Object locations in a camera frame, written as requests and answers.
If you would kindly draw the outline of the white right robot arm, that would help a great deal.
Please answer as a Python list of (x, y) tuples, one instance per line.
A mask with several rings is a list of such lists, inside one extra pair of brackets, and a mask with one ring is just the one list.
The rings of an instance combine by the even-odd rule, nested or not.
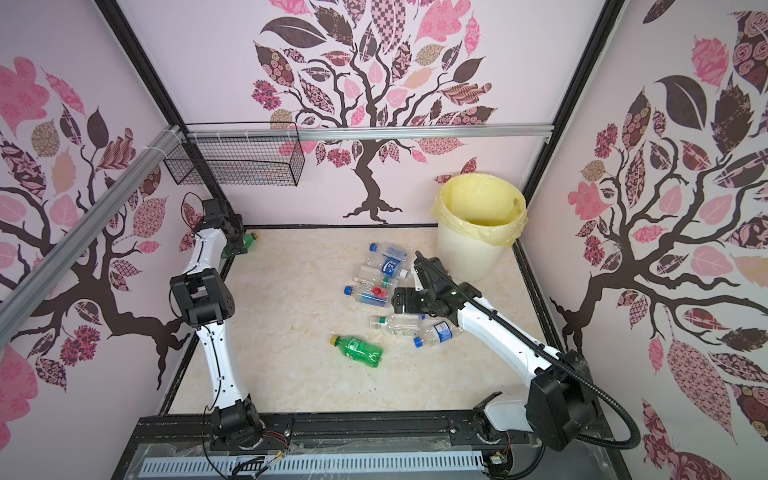
[(416, 254), (413, 287), (398, 287), (397, 313), (439, 317), (481, 340), (506, 362), (527, 389), (525, 399), (494, 393), (481, 402), (479, 426), (494, 438), (506, 431), (529, 432), (549, 449), (563, 450), (598, 415), (597, 395), (580, 377), (583, 360), (537, 341), (501, 315), (480, 290), (455, 283), (441, 261)]

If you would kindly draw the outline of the green soda bottle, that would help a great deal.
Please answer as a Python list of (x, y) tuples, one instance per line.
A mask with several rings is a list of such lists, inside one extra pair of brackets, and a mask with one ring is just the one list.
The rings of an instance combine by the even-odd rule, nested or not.
[(383, 356), (381, 347), (354, 336), (334, 335), (330, 339), (330, 344), (339, 349), (344, 357), (371, 368), (377, 368)]
[(243, 248), (249, 250), (257, 240), (258, 235), (255, 232), (245, 233), (243, 236)]

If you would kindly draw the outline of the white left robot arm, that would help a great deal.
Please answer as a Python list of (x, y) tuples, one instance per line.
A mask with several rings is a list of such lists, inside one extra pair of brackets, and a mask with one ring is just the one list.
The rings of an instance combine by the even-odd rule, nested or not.
[(170, 280), (170, 294), (180, 319), (194, 329), (205, 353), (212, 384), (214, 440), (231, 448), (252, 449), (262, 440), (264, 424), (232, 359), (227, 321), (236, 307), (220, 273), (223, 258), (247, 251), (242, 217), (221, 199), (205, 200), (202, 207), (203, 215), (192, 228), (190, 261)]

